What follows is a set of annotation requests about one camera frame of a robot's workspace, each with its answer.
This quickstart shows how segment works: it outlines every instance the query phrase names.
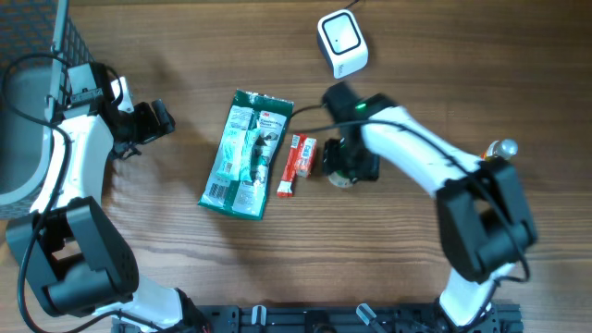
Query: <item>bottle cap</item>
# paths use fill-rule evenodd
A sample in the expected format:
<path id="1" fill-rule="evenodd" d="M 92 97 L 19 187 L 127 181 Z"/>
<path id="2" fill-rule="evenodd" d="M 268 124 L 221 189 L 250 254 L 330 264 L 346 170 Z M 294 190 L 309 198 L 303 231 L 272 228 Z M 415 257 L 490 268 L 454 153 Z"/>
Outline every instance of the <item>bottle cap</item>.
<path id="1" fill-rule="evenodd" d="M 510 159 L 510 157 L 518 153 L 518 143 L 512 139 L 504 139 L 499 143 L 499 149 L 496 153 L 505 159 Z"/>

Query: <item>small bottle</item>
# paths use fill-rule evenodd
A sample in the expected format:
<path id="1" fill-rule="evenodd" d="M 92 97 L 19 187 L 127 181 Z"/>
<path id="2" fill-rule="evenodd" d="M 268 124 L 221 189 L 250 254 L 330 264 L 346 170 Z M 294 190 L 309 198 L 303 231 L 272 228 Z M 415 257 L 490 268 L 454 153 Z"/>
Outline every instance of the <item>small bottle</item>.
<path id="1" fill-rule="evenodd" d="M 504 139 L 491 143 L 489 148 L 481 154 L 481 158 L 487 161 L 489 158 L 499 156 L 510 160 L 516 153 L 518 153 L 518 143 L 512 139 Z"/>

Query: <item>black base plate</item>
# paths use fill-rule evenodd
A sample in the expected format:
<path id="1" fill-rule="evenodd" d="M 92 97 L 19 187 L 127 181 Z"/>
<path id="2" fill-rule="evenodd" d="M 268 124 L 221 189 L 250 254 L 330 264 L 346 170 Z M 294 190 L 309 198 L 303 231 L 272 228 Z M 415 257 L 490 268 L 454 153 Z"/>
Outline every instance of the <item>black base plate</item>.
<path id="1" fill-rule="evenodd" d="M 520 306 L 492 304 L 487 320 L 469 333 L 522 333 Z M 198 306 L 210 323 L 211 333 L 324 333 L 315 332 L 314 325 L 323 317 L 337 333 L 375 333 L 355 313 L 355 307 L 301 307 L 267 308 L 264 327 L 251 324 L 252 308 L 238 306 Z M 454 332 L 433 303 L 400 304 L 392 307 L 372 308 L 377 320 L 388 333 Z M 114 319 L 112 332 L 132 333 L 131 325 L 123 325 Z"/>

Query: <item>cable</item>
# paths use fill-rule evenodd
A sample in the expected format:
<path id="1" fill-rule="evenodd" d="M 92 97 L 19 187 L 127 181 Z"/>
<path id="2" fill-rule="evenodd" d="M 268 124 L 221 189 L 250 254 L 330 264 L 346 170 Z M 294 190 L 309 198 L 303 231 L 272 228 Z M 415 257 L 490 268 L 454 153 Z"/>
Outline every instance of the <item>cable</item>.
<path id="1" fill-rule="evenodd" d="M 416 137 L 418 137 L 419 139 L 424 141 L 425 143 L 429 144 L 432 148 L 434 148 L 440 154 L 442 154 L 442 156 L 444 156 L 444 158 L 448 159 L 452 165 L 454 165 L 455 167 L 458 167 L 462 171 L 462 173 L 464 173 L 467 176 L 471 185 L 473 185 L 477 189 L 477 191 L 483 197 L 483 199 L 489 203 L 489 205 L 493 209 L 494 213 L 498 216 L 499 221 L 500 221 L 502 227 L 504 228 L 504 231 L 508 234 L 508 236 L 512 242 L 512 246 L 514 247 L 514 250 L 516 251 L 516 254 L 518 256 L 518 261 L 520 261 L 520 263 L 523 267 L 524 277 L 509 277 L 509 276 L 496 277 L 493 280 L 493 287 L 489 291 L 489 294 L 487 295 L 486 300 L 484 301 L 483 305 L 481 305 L 481 307 L 479 308 L 479 311 L 477 312 L 475 317 L 471 320 L 471 322 L 469 324 L 467 324 L 463 327 L 460 327 L 462 332 L 467 332 L 480 323 L 480 321 L 481 321 L 480 319 L 481 319 L 482 315 L 486 312 L 487 307 L 489 306 L 489 303 L 493 299 L 493 295 L 495 294 L 497 288 L 500 286 L 502 281 L 525 283 L 525 282 L 528 282 L 528 280 L 530 279 L 530 266 L 528 265 L 528 261 L 526 260 L 526 257 L 524 256 L 524 253 L 523 253 L 522 249 L 520 248 L 520 245 L 518 245 L 518 241 L 512 235 L 512 232 L 510 230 L 510 227 L 511 227 L 510 222 L 508 221 L 508 218 L 503 214 L 503 212 L 501 211 L 498 204 L 493 200 L 491 195 L 484 188 L 484 186 L 477 179 L 475 179 L 475 176 L 472 175 L 470 172 L 468 172 L 466 170 L 466 168 L 464 168 L 464 166 L 462 166 L 456 160 L 456 158 L 454 158 L 454 156 L 447 154 L 442 148 L 440 148 L 437 144 L 430 141 L 422 133 L 415 131 L 414 129 L 410 129 L 405 125 L 402 125 L 402 124 L 396 123 L 396 122 L 392 122 L 392 121 L 387 121 L 387 120 L 364 119 L 364 120 L 345 121 L 345 122 L 341 122 L 338 124 L 324 126 L 321 128 L 304 129 L 304 130 L 297 130 L 297 131 L 300 133 L 314 133 L 314 132 L 319 132 L 319 131 L 324 131 L 324 130 L 341 129 L 341 128 L 350 127 L 350 126 L 362 126 L 362 125 L 368 125 L 368 124 L 389 125 L 389 126 L 398 128 L 399 130 L 407 130 L 411 134 L 415 135 Z"/>
<path id="2" fill-rule="evenodd" d="M 301 107 L 298 110 L 292 112 L 292 114 L 290 115 L 290 119 L 292 119 L 294 116 L 298 115 L 301 112 L 304 111 L 308 111 L 308 110 L 315 110 L 317 108 L 325 108 L 326 105 L 322 104 L 322 105 L 308 105 L 305 107 Z"/>
<path id="3" fill-rule="evenodd" d="M 349 5 L 345 6 L 343 9 L 349 9 L 351 6 L 359 3 L 360 0 L 353 0 Z"/>
<path id="4" fill-rule="evenodd" d="M 13 112 L 17 116 L 22 117 L 26 120 L 29 120 L 35 124 L 45 126 L 45 127 L 49 128 L 50 130 L 55 130 L 64 138 L 64 159 L 62 161 L 62 165 L 60 166 L 59 173 L 57 174 L 57 180 L 55 181 L 54 189 L 52 190 L 52 192 L 49 196 L 49 201 L 47 202 L 47 205 L 45 206 L 44 210 L 41 212 L 39 218 L 37 219 L 37 224 L 36 224 L 35 228 L 33 229 L 33 232 L 31 234 L 31 239 L 29 241 L 29 244 L 27 245 L 27 248 L 25 249 L 25 253 L 23 254 L 22 261 L 20 263 L 20 270 L 18 272 L 18 283 L 17 283 L 18 310 L 20 311 L 20 315 L 22 316 L 23 321 L 25 322 L 25 324 L 27 324 L 27 327 L 29 327 L 31 329 L 31 331 L 33 331 L 35 333 L 50 333 L 50 332 L 47 332 L 47 331 L 41 329 L 40 327 L 38 327 L 35 324 L 35 322 L 33 321 L 33 319 L 31 318 L 31 314 L 29 314 L 29 311 L 27 309 L 27 302 L 25 299 L 25 280 L 26 280 L 26 276 L 27 276 L 27 269 L 29 268 L 29 261 L 31 259 L 31 253 L 33 250 L 33 246 L 35 245 L 35 242 L 39 238 L 41 230 L 45 227 L 47 214 L 49 213 L 51 208 L 56 203 L 57 198 L 59 197 L 59 194 L 60 194 L 60 191 L 62 188 L 61 184 L 64 182 L 64 178 L 66 177 L 66 174 L 68 171 L 69 160 L 71 157 L 72 141 L 69 138 L 68 134 L 63 129 L 60 129 L 57 125 L 52 124 L 48 121 L 45 121 L 45 120 L 42 120 L 42 119 L 39 119 L 36 117 L 32 117 L 32 116 L 29 116 L 29 115 L 23 113 L 18 108 L 16 108 L 6 97 L 6 86 L 8 83 L 9 73 L 12 70 L 12 68 L 15 68 L 18 64 L 20 64 L 23 61 L 33 59 L 33 58 L 50 58 L 50 59 L 54 59 L 54 60 L 59 61 L 61 64 L 65 65 L 67 67 L 71 67 L 71 65 L 68 61 L 61 59 L 57 55 L 53 55 L 53 54 L 33 53 L 33 54 L 24 55 L 24 56 L 21 56 L 15 60 L 13 60 L 10 64 L 8 64 L 5 72 L 2 75 L 2 86 L 0 87 L 0 94 L 1 94 L 2 100 L 8 110 Z M 119 82 L 119 84 L 121 84 L 117 73 L 112 68 L 111 68 L 111 70 L 114 73 L 114 75 L 117 77 L 117 81 Z M 107 312 L 104 314 L 100 314 L 100 315 L 96 316 L 94 319 L 89 320 L 87 323 L 82 324 L 79 327 L 73 328 L 73 329 L 71 329 L 67 332 L 64 332 L 64 333 L 81 332 L 82 330 L 96 324 L 100 320 L 107 318 L 108 316 L 111 316 L 111 315 L 117 315 L 119 318 L 124 317 L 124 318 L 131 320 L 131 321 L 137 322 L 141 325 L 151 327 L 152 329 L 161 330 L 160 327 L 157 327 L 152 322 L 148 322 L 143 319 L 136 318 L 135 316 L 130 315 L 130 314 L 124 314 L 119 310 L 119 311 L 111 311 L 111 312 Z"/>

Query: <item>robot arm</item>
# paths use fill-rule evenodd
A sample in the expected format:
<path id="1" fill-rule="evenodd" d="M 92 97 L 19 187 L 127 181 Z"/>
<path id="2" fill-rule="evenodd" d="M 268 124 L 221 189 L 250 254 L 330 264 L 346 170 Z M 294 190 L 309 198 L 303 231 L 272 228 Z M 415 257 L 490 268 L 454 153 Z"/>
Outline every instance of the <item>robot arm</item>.
<path id="1" fill-rule="evenodd" d="M 52 316 L 121 311 L 161 328 L 173 327 L 184 318 L 199 321 L 199 314 L 180 290 L 163 288 L 140 276 L 131 248 L 101 209 L 107 158 L 140 154 L 137 144 L 174 130 L 173 117 L 160 100 L 152 103 L 152 109 L 146 103 L 132 105 L 125 78 L 109 83 L 102 64 L 69 68 L 68 75 L 70 104 L 54 121 L 68 134 L 71 154 L 64 181 L 58 184 L 60 195 L 31 253 L 27 280 L 37 300 Z M 64 157 L 64 138 L 54 132 L 54 150 L 40 196 L 31 213 L 10 221 L 6 232 L 19 262 L 32 227 L 50 200 Z M 69 241 L 78 243 L 80 253 L 56 259 L 53 253 Z M 144 331 L 153 330 L 125 317 L 121 320 Z"/>
<path id="2" fill-rule="evenodd" d="M 339 143 L 326 143 L 324 171 L 352 182 L 376 180 L 381 156 L 436 199 L 442 249 L 452 265 L 439 304 L 455 327 L 472 323 L 496 278 L 510 274 L 518 260 L 512 238 L 522 252 L 537 240 L 513 167 L 503 159 L 485 162 L 448 144 L 382 94 L 361 99 L 342 82 L 327 90 L 323 103 L 337 124 L 366 119 L 398 124 L 342 127 Z M 491 209 L 477 210 L 475 203 L 483 198 L 469 177 L 494 198 L 511 223 L 510 234 Z"/>

